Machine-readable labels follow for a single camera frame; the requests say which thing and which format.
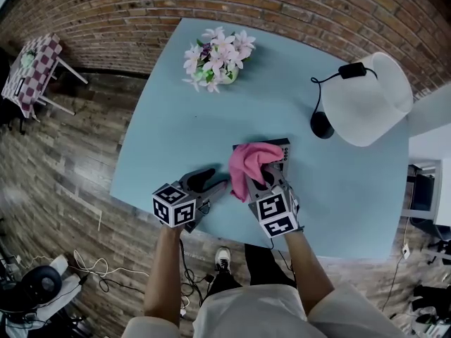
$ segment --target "white cable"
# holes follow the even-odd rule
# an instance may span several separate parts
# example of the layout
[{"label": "white cable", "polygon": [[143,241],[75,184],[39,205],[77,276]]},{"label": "white cable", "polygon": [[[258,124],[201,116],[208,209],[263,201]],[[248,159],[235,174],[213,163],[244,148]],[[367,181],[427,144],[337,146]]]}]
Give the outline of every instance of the white cable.
[{"label": "white cable", "polygon": [[24,269],[28,269],[29,267],[31,267],[31,266],[33,265],[33,263],[36,261],[36,259],[38,259],[38,258],[41,258],[41,259],[47,259],[47,260],[50,261],[50,262],[53,262],[53,261],[54,261],[52,258],[47,258],[46,256],[35,256],[35,257],[31,260],[30,264],[28,264],[27,266],[25,266],[25,265],[22,264],[22,262],[19,262],[19,260],[17,259],[16,256],[13,256],[13,257],[16,259],[16,262],[18,262],[18,263],[22,266],[22,268],[24,268]]},{"label": "white cable", "polygon": [[404,238],[402,239],[401,249],[403,249],[404,245],[406,245],[406,233],[407,233],[407,227],[409,226],[409,221],[410,221],[410,217],[407,217],[406,228],[404,228]]},{"label": "white cable", "polygon": [[[78,268],[76,267],[72,267],[76,270],[79,270],[80,272],[85,272],[85,273],[93,273],[93,274],[97,274],[98,276],[100,276],[101,278],[106,277],[108,274],[117,272],[118,270],[124,270],[125,272],[129,272],[129,273],[137,273],[137,274],[143,274],[146,277],[149,277],[149,274],[147,274],[146,272],[142,272],[141,270],[130,270],[130,269],[126,269],[123,267],[119,267],[116,268],[115,270],[112,270],[111,272],[109,271],[109,267],[108,267],[108,262],[106,261],[105,258],[99,258],[96,260],[96,263],[94,263],[94,265],[91,268],[88,268],[85,264],[85,261],[83,260],[82,256],[80,255],[80,253],[78,253],[78,250],[75,249],[73,251],[73,258],[75,259],[75,262],[78,265]],[[96,268],[96,265],[98,263],[102,262],[105,265],[105,271],[104,272],[99,272],[94,270]]]},{"label": "white cable", "polygon": [[185,304],[185,306],[183,307],[184,309],[186,309],[189,305],[190,305],[190,299],[187,296],[182,296],[182,298],[186,298],[186,300],[188,301],[188,304]]}]

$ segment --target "light blue table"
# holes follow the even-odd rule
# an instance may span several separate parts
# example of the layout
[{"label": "light blue table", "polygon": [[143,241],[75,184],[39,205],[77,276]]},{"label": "light blue table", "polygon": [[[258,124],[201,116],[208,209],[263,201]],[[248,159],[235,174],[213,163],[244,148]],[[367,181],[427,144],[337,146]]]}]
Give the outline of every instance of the light blue table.
[{"label": "light blue table", "polygon": [[[376,143],[352,146],[338,134],[321,140],[309,119],[323,79],[343,62],[299,42],[246,27],[257,50],[220,94],[197,93],[182,79],[184,51],[206,28],[242,27],[183,19],[140,97],[119,156],[111,195],[152,212],[152,192],[208,166],[228,172],[232,145],[287,137],[288,179],[300,199],[298,220],[316,254],[387,258],[400,219],[408,165],[407,121]],[[217,237],[270,246],[247,204],[227,194],[198,229]],[[276,249],[287,250],[282,237]]]}]

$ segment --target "brick wall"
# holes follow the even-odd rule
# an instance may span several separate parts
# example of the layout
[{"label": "brick wall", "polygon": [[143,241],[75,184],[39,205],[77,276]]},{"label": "brick wall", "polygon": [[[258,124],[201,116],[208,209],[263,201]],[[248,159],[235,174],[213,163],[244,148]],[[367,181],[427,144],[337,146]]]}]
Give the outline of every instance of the brick wall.
[{"label": "brick wall", "polygon": [[0,45],[56,32],[73,66],[150,73],[182,17],[284,35],[346,61],[386,51],[415,92],[451,80],[450,8],[443,0],[10,0]]}]

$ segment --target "pink cloth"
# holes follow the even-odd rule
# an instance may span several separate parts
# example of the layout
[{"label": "pink cloth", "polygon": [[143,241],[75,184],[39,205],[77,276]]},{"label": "pink cloth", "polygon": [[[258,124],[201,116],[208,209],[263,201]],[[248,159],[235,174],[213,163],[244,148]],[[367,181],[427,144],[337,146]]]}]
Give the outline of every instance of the pink cloth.
[{"label": "pink cloth", "polygon": [[228,162],[233,188],[231,194],[244,203],[249,195],[246,175],[265,185],[260,171],[261,165],[279,161],[282,158],[283,150],[277,145],[249,143],[237,146]]}]

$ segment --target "checkered tablecloth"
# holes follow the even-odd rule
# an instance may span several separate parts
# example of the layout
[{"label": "checkered tablecloth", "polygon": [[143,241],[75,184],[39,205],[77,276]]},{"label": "checkered tablecloth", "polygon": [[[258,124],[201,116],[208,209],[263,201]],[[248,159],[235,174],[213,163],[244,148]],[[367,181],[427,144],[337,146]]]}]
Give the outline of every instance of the checkered tablecloth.
[{"label": "checkered tablecloth", "polygon": [[[24,68],[20,64],[23,54],[30,50],[36,51],[36,57],[32,64]],[[33,112],[33,104],[42,91],[44,82],[50,73],[56,57],[61,53],[59,37],[56,34],[47,34],[43,37],[30,40],[20,51],[11,70],[1,95],[13,103],[19,105],[23,115],[30,117]],[[18,84],[25,78],[20,91],[17,94]]]}]

